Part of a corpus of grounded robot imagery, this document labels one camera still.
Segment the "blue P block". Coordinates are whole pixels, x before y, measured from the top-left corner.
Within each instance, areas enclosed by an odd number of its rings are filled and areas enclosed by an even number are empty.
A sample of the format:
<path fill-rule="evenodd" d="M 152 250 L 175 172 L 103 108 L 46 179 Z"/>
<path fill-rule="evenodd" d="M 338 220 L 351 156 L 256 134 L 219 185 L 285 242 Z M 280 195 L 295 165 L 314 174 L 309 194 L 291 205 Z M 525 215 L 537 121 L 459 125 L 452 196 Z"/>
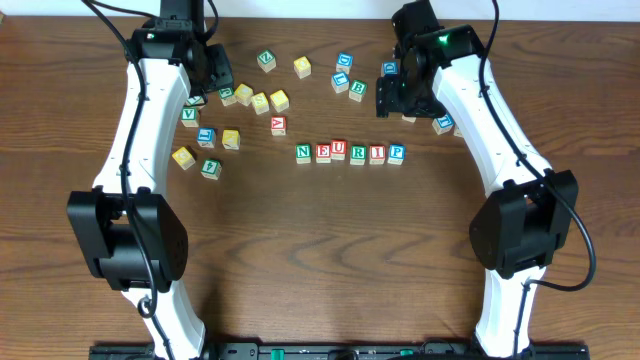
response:
<path fill-rule="evenodd" d="M 393 165 L 402 165 L 406 157 L 406 147 L 400 144 L 391 144 L 389 146 L 387 163 Z"/>

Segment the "red I block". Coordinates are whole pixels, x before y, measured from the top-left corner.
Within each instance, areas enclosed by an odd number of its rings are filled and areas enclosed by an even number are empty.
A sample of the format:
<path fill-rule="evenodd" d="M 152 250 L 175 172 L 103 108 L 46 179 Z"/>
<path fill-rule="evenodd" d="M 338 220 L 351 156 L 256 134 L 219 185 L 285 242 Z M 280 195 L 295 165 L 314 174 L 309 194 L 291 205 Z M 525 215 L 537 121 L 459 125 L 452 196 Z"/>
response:
<path fill-rule="evenodd" d="M 369 164 L 382 165 L 386 160 L 386 147 L 384 145 L 371 145 L 369 147 Z"/>

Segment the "green R block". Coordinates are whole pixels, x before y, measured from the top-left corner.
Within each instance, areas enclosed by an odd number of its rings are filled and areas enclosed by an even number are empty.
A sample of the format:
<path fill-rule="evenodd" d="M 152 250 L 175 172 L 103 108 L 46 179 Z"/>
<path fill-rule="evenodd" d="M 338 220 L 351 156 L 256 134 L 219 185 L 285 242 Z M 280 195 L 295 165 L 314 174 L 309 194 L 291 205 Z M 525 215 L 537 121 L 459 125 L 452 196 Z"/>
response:
<path fill-rule="evenodd" d="M 367 147 L 362 145 L 352 145 L 350 148 L 349 164 L 363 166 L 367 159 Z"/>

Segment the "red U block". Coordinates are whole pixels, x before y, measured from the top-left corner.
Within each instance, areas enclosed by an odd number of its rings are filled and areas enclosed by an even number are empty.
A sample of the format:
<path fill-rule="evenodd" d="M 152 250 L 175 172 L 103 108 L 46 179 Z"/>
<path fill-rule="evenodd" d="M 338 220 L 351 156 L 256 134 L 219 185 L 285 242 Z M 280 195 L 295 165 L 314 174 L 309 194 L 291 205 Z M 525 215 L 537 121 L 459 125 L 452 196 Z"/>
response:
<path fill-rule="evenodd" d="M 331 141 L 331 159 L 343 161 L 346 158 L 347 142 L 345 140 L 332 140 Z"/>

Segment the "red E block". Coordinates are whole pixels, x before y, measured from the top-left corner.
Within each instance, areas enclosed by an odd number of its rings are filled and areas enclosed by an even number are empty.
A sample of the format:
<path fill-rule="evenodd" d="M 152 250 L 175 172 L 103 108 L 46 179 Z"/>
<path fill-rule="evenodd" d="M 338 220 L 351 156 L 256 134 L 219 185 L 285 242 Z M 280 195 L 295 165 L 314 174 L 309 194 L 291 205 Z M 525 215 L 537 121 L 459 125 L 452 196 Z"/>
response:
<path fill-rule="evenodd" d="M 315 148 L 315 160 L 318 164 L 331 162 L 331 145 L 317 144 Z"/>

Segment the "green N block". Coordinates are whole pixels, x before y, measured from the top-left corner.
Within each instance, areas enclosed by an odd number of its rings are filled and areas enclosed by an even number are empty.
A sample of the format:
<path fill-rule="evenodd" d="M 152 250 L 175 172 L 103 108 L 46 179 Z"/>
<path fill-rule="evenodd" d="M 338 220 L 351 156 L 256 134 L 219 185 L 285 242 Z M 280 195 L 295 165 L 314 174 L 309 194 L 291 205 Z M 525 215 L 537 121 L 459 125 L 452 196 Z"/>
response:
<path fill-rule="evenodd" d="M 310 144 L 297 144 L 295 146 L 295 159 L 297 164 L 309 164 L 312 161 Z"/>

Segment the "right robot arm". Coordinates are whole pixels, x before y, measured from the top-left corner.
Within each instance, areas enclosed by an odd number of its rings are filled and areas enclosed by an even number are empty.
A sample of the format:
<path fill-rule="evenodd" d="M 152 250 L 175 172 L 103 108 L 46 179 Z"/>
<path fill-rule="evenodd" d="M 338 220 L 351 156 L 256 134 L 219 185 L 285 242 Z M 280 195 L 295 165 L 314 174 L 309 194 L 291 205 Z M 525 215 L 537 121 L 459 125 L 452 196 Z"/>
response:
<path fill-rule="evenodd" d="M 489 358 L 551 358 L 531 344 L 528 323 L 538 283 L 566 241 L 577 181 L 554 171 L 528 140 L 472 26 L 441 26 L 428 1 L 403 5 L 391 22 L 400 65 L 376 82 L 377 116 L 452 120 L 484 186 L 485 203 L 469 226 L 485 269 L 474 340 Z"/>

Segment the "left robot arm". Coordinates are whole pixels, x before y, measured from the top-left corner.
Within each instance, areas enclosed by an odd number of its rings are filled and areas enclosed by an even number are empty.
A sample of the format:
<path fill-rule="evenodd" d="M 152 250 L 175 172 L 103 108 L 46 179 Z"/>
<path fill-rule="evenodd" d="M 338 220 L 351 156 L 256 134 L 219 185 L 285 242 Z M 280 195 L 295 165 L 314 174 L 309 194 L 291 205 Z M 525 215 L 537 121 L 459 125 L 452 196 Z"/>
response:
<path fill-rule="evenodd" d="M 206 327 L 182 280 L 188 235 L 166 199 L 180 113 L 188 99 L 233 86 L 220 44 L 192 30 L 137 29 L 126 43 L 127 92 L 113 144 L 91 190 L 67 215 L 90 273 L 138 310 L 157 359 L 199 359 Z"/>

